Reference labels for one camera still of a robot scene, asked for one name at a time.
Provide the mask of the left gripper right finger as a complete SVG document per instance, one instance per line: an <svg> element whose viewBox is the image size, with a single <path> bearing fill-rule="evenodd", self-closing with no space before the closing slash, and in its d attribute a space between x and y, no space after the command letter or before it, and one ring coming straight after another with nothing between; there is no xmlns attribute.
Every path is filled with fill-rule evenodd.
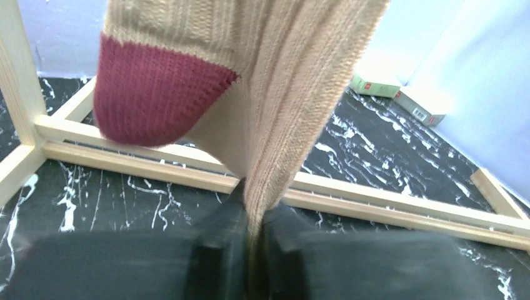
<svg viewBox="0 0 530 300"><path fill-rule="evenodd" d="M417 231L331 234L285 205L263 220L273 299L493 299L455 239Z"/></svg>

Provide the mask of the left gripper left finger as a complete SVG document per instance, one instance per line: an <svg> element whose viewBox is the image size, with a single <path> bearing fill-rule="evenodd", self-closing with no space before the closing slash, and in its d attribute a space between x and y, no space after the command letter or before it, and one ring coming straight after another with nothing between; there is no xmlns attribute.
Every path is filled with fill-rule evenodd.
<svg viewBox="0 0 530 300"><path fill-rule="evenodd" d="M242 299L244 183L191 229L99 231L38 239L2 299Z"/></svg>

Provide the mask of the maroon beige sock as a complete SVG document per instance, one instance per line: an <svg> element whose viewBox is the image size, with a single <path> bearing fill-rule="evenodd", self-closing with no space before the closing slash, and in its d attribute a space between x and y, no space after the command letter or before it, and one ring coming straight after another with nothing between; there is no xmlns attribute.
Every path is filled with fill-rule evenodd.
<svg viewBox="0 0 530 300"><path fill-rule="evenodd" d="M116 143L186 139L246 180L257 234L387 1L109 1L93 113Z"/></svg>

